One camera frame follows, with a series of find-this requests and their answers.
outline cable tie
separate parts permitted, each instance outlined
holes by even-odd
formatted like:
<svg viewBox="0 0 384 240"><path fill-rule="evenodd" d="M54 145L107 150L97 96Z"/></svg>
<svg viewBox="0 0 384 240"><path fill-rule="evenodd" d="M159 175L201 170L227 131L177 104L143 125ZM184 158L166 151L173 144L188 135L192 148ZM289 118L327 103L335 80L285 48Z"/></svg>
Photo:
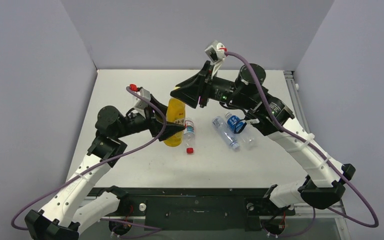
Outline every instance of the cable tie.
<svg viewBox="0 0 384 240"><path fill-rule="evenodd" d="M310 133L307 135L307 140L301 144L301 146L298 146L298 147L295 147L295 148L292 148L292 149L289 149L287 150L286 152L288 153L295 153L295 152L299 152L301 150L303 150L305 147L307 147L307 145L315 138L316 136L314 136L314 134Z"/></svg>
<svg viewBox="0 0 384 240"><path fill-rule="evenodd" d="M313 169L319 169L321 168L323 165L325 165L329 159L331 159L332 157L329 155L329 153L326 153L326 160L322 161L319 165L317 166L310 166L310 167L303 167L302 169L304 170L313 170Z"/></svg>
<svg viewBox="0 0 384 240"><path fill-rule="evenodd" d="M247 82L245 79L241 79L240 80L242 83L244 83L245 85L248 85L248 84L250 84L249 82Z"/></svg>
<svg viewBox="0 0 384 240"><path fill-rule="evenodd" d="M89 184L89 179L87 179L84 175L82 175L81 173L78 173L78 172L74 172L74 174L79 176L81 179L85 180L86 183Z"/></svg>

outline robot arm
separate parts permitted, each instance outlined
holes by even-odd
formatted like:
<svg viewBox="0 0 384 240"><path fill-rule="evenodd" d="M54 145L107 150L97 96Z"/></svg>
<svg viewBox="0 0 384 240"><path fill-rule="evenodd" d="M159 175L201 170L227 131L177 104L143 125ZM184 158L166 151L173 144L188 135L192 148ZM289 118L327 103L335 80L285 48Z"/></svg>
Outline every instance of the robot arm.
<svg viewBox="0 0 384 240"><path fill-rule="evenodd" d="M220 55L220 53L209 54L207 50L213 49L213 51L224 52L223 48L214 47L219 44L221 43L215 41L205 50L215 64L206 61L203 68L196 75L176 85L179 88L173 90L170 95L192 108L196 108L198 104L201 108L204 108L209 99L212 99L218 101L224 108L242 110L247 123L282 146L301 165L308 174L304 182L297 181L285 185L274 185L266 193L265 198L278 208L296 203L307 203L317 209L326 209L338 202L345 192L345 183L327 165L327 161L323 160L319 154L309 147L309 143L311 143L325 155L327 154L314 141L314 135L304 131L293 112L280 99L270 95L268 89L262 87L270 111L277 121L286 129L304 138L305 142L278 130L262 104L255 82L245 65L240 68L235 81L222 79L213 74L214 69L218 70L220 67L217 66L217 63L222 62L222 60L215 60L215 56ZM251 67L260 84L263 85L266 79L265 70L253 63L251 63ZM327 156L328 160L348 180L351 180L355 168L351 164L342 164L329 155Z"/></svg>
<svg viewBox="0 0 384 240"><path fill-rule="evenodd" d="M130 89L157 106L163 114L167 107L159 103L144 88L130 86ZM127 206L128 193L113 186L100 197L87 205L79 205L102 178L118 161L112 160L98 166L88 173L82 173L100 162L118 156L127 148L119 138L149 130L156 137L163 127L161 116L143 100L137 99L134 108L138 113L123 116L114 106L103 107L98 115L95 127L96 137L87 150L83 161L70 179L80 176L71 184L59 190L39 211L31 210L24 218L31 237L35 240L76 240L85 229L107 214ZM163 141L185 127L172 122L166 124L159 137Z"/></svg>

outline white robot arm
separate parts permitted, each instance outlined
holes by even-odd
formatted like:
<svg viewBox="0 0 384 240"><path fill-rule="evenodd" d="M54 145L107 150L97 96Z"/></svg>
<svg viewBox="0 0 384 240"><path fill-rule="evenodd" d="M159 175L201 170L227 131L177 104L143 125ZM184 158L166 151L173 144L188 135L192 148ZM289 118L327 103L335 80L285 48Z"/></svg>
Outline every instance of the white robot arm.
<svg viewBox="0 0 384 240"><path fill-rule="evenodd" d="M340 196L342 196L343 190L345 189L342 188L343 185L339 186L341 182L340 176L338 176L335 171L328 166L327 161L323 160L308 144L312 143L317 146L318 149L322 150L327 156L327 159L336 169L340 170L343 175L352 177L355 169L350 164L343 165L330 157L327 152L314 141L314 135L305 132L296 118L288 119L283 126L306 139L306 142L301 142L295 137L280 131L269 134L267 137L282 146L282 148L301 165L308 174L306 184L308 184L309 180L311 180L312 184L309 189L305 189L306 184L302 180L279 185L271 192L270 201L278 208L297 203L309 203L311 206L319 209L330 207L341 199ZM339 189L342 194L338 192L338 195L335 196L334 191ZM326 194L323 194L323 190L328 190L331 195L325 196Z"/></svg>
<svg viewBox="0 0 384 240"><path fill-rule="evenodd" d="M167 107L147 90L133 84L130 89L166 114ZM105 106L99 111L95 124L96 138L69 181L77 179L61 188L39 211L30 210L24 218L33 239L76 240L93 223L127 205L128 193L112 186L97 199L79 208L98 180L117 163L117 156L124 153L127 145L119 138L149 130L154 138L160 136L158 139L163 141L185 128L183 125L167 122L164 131L159 135L163 127L161 116L156 115L140 99L137 99L134 108L138 113L129 113L126 116L114 106ZM116 159L105 164L102 162L110 158Z"/></svg>

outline bottle cap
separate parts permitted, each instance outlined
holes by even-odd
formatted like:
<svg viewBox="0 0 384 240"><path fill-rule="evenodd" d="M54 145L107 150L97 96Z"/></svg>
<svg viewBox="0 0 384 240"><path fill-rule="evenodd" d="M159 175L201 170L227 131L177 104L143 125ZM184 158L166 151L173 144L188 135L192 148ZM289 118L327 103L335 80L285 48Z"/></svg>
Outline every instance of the bottle cap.
<svg viewBox="0 0 384 240"><path fill-rule="evenodd" d="M232 148L233 150L236 150L237 148L239 148L239 143L237 142L233 143Z"/></svg>

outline black metal base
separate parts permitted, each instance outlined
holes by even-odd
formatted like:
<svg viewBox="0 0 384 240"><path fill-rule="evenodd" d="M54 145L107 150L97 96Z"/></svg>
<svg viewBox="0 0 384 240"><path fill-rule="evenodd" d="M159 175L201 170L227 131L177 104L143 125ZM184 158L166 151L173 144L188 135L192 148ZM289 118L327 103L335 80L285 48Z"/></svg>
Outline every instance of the black metal base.
<svg viewBox="0 0 384 240"><path fill-rule="evenodd" d="M89 197L98 197L105 188L93 188ZM109 216L146 216L145 224L165 231L244 229L260 231L260 216L273 216L279 209L263 201L268 188L123 188L128 206ZM140 211L139 205L146 204ZM287 210L286 215L295 215Z"/></svg>
<svg viewBox="0 0 384 240"><path fill-rule="evenodd" d="M30 210L24 218L28 232L34 240L77 240L79 239L78 223L69 227L58 226L58 221L50 221L43 211Z"/></svg>

